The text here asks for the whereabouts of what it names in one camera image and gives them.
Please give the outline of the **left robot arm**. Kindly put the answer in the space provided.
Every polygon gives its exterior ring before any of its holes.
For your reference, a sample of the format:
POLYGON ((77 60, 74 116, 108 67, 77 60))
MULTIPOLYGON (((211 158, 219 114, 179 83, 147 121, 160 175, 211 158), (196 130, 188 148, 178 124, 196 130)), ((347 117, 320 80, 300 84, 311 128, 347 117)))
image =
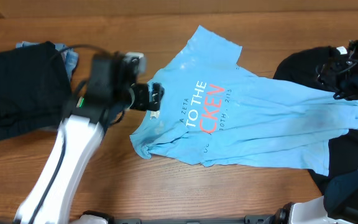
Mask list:
POLYGON ((21 203, 14 223, 68 223, 73 197, 85 168, 109 127, 126 110, 158 111, 161 84, 138 83, 144 54, 96 54, 91 75, 76 87, 63 109, 57 138, 34 188, 21 203))

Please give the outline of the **light blue printed t-shirt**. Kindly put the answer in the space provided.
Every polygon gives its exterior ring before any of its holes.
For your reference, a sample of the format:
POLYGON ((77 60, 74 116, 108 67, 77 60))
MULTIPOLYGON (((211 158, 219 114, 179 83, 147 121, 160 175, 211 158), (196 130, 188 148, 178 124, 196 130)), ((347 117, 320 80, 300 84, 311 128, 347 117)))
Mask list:
POLYGON ((358 100, 259 77, 238 66, 242 48, 197 28, 150 83, 163 86, 160 109, 131 134, 138 155, 190 165, 240 164, 329 173, 331 139, 358 129, 358 100))

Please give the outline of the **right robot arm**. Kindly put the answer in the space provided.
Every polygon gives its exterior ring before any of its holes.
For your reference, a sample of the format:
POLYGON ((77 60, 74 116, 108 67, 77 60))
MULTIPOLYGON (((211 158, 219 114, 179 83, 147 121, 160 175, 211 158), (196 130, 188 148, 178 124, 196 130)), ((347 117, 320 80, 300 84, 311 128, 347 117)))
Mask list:
MULTIPOLYGON (((327 90, 334 99, 358 100, 358 39, 347 47, 317 47, 290 55, 273 76, 327 90)), ((313 174, 322 196, 290 202, 274 215, 248 215, 245 223, 358 223, 358 133, 329 142, 329 177, 313 174)))

